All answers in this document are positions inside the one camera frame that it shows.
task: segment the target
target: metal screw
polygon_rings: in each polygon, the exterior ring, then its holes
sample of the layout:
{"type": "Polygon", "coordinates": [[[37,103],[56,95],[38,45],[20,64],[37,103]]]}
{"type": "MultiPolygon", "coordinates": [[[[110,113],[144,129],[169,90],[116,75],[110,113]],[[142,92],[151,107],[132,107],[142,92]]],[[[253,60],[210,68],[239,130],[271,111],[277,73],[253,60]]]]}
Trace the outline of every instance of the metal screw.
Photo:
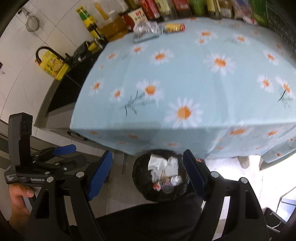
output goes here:
{"type": "Polygon", "coordinates": [[[248,179],[246,179],[245,177],[242,177],[242,178],[241,178],[241,181],[242,181],[242,183],[244,183],[244,184],[248,183],[248,179]]]}
{"type": "Polygon", "coordinates": [[[48,183],[51,183],[53,180],[54,180],[54,177],[48,177],[48,178],[46,179],[46,181],[47,181],[48,183]]]}
{"type": "Polygon", "coordinates": [[[77,173],[76,173],[76,176],[77,176],[77,177],[83,177],[83,176],[84,176],[84,172],[77,172],[77,173]]]}
{"type": "Polygon", "coordinates": [[[211,176],[214,178],[219,177],[219,173],[218,172],[211,172],[211,176]]]}

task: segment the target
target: plastic wrapper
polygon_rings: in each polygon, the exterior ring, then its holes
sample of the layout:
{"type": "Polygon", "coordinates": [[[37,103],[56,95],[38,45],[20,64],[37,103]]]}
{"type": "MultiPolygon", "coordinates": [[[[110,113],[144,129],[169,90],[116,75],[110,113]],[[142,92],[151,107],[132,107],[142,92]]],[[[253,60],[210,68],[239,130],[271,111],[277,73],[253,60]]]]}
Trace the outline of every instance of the plastic wrapper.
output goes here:
{"type": "Polygon", "coordinates": [[[180,184],[182,184],[183,179],[181,176],[174,176],[174,177],[171,177],[170,182],[171,182],[172,186],[175,187],[175,186],[179,186],[180,184]]]}
{"type": "Polygon", "coordinates": [[[248,0],[231,0],[231,2],[234,8],[235,19],[242,19],[243,16],[250,18],[252,16],[252,9],[248,0]]]}

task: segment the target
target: blue gripper pad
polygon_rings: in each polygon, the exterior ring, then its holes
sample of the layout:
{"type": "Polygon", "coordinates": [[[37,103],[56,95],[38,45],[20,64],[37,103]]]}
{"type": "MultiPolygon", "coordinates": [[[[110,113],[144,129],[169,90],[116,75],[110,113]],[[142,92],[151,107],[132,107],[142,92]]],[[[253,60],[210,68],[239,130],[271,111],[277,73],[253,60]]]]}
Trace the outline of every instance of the blue gripper pad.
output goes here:
{"type": "Polygon", "coordinates": [[[198,162],[190,150],[183,153],[183,164],[189,176],[192,186],[198,196],[207,199],[205,187],[207,185],[207,177],[210,174],[204,161],[198,162]]]}
{"type": "Polygon", "coordinates": [[[92,163],[86,169],[88,176],[87,197],[92,200],[97,196],[113,164],[113,156],[110,151],[105,151],[99,162],[92,163]]]}

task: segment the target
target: yellow label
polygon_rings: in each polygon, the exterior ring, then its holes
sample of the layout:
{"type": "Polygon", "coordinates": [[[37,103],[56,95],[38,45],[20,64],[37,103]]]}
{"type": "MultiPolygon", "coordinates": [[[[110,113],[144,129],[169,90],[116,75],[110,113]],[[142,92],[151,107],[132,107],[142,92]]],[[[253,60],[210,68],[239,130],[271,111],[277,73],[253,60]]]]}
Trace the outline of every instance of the yellow label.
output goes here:
{"type": "Polygon", "coordinates": [[[170,6],[166,0],[154,0],[160,13],[169,15],[170,6]]]}
{"type": "Polygon", "coordinates": [[[207,10],[208,10],[209,12],[216,12],[216,10],[215,10],[215,5],[214,5],[214,1],[217,2],[218,10],[219,10],[219,12],[221,12],[220,5],[219,5],[219,3],[218,3],[218,0],[207,0],[207,10]]]}

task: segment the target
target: white floor tile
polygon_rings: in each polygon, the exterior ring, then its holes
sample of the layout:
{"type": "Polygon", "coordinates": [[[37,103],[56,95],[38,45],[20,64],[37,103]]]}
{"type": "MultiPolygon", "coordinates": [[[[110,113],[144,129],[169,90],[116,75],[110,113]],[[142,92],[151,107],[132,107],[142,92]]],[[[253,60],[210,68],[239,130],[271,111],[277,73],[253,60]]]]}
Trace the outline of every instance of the white floor tile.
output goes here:
{"type": "Polygon", "coordinates": [[[35,57],[32,57],[22,69],[8,95],[1,120],[8,122],[11,114],[25,112],[33,116],[34,123],[53,80],[53,77],[35,63],[35,57]]]}
{"type": "Polygon", "coordinates": [[[259,156],[250,156],[250,166],[243,169],[237,158],[206,159],[210,171],[219,172],[225,179],[239,180],[245,177],[249,182],[262,181],[263,172],[259,171],[259,156]]]}
{"type": "Polygon", "coordinates": [[[73,55],[77,48],[57,27],[53,29],[45,42],[63,57],[66,57],[65,53],[73,55]]]}
{"type": "Polygon", "coordinates": [[[82,5],[83,1],[79,1],[57,25],[57,28],[77,47],[84,41],[94,40],[94,37],[89,33],[79,14],[76,12],[76,9],[82,5]]]}
{"type": "MultiPolygon", "coordinates": [[[[34,33],[42,39],[44,42],[51,34],[54,29],[54,24],[42,13],[40,12],[32,3],[27,2],[24,6],[26,11],[29,12],[30,16],[36,16],[40,21],[40,27],[42,29],[38,29],[34,33]]],[[[24,24],[27,22],[27,17],[23,12],[16,15],[24,24]]]]}
{"type": "Polygon", "coordinates": [[[42,40],[26,30],[24,23],[14,17],[0,38],[0,56],[3,64],[0,71],[0,111],[17,77],[42,40]]]}
{"type": "Polygon", "coordinates": [[[276,212],[281,196],[296,187],[296,155],[263,171],[260,196],[262,208],[269,207],[276,212]]]}
{"type": "Polygon", "coordinates": [[[49,130],[37,129],[36,138],[57,146],[67,146],[72,144],[72,140],[56,134],[49,130]]]}
{"type": "Polygon", "coordinates": [[[78,2],[77,0],[30,0],[54,25],[78,2]]]}

